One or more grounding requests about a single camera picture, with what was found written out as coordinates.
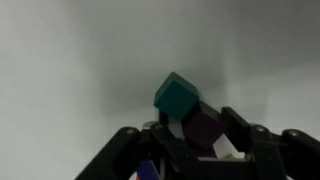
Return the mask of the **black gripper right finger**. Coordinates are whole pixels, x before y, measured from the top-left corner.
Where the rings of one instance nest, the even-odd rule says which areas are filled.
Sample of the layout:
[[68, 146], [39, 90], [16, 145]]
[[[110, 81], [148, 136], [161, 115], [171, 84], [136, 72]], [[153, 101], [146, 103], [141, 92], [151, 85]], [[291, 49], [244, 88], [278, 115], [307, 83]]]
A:
[[225, 135], [250, 157], [257, 180], [320, 180], [320, 141], [298, 129], [280, 135], [249, 124], [231, 107], [221, 109]]

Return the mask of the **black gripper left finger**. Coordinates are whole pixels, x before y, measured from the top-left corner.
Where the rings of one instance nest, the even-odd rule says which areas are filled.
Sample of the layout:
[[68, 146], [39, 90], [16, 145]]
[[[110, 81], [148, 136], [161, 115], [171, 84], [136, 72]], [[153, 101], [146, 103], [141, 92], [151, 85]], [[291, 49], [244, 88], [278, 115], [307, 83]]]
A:
[[164, 180], [200, 180], [200, 162], [160, 121], [146, 129], [120, 128], [75, 180], [129, 180], [145, 161], [164, 161]]

